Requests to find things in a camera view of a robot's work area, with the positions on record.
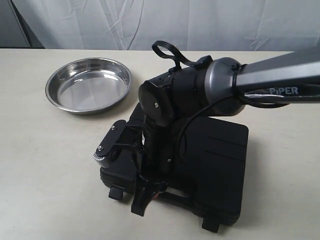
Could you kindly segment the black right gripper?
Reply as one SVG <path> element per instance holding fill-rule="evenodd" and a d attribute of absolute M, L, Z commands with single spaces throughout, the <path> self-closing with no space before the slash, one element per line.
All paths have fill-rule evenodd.
<path fill-rule="evenodd" d="M 164 192 L 174 170 L 175 125 L 156 124 L 150 117 L 143 119 L 135 161 L 137 176 L 131 213 L 144 216 L 149 203 Z"/>

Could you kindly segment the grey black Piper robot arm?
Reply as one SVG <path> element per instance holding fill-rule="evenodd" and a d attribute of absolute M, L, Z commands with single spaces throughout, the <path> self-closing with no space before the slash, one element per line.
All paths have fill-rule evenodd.
<path fill-rule="evenodd" d="M 260 109 L 320 101 L 320 50 L 317 47 L 242 64 L 230 57 L 187 59 L 172 44 L 158 40 L 152 50 L 174 67 L 146 80 L 138 90 L 144 114 L 142 160 L 131 211 L 143 216 L 165 191 L 175 162 L 187 146 L 183 135 L 198 117 L 231 117 L 245 106 Z"/>

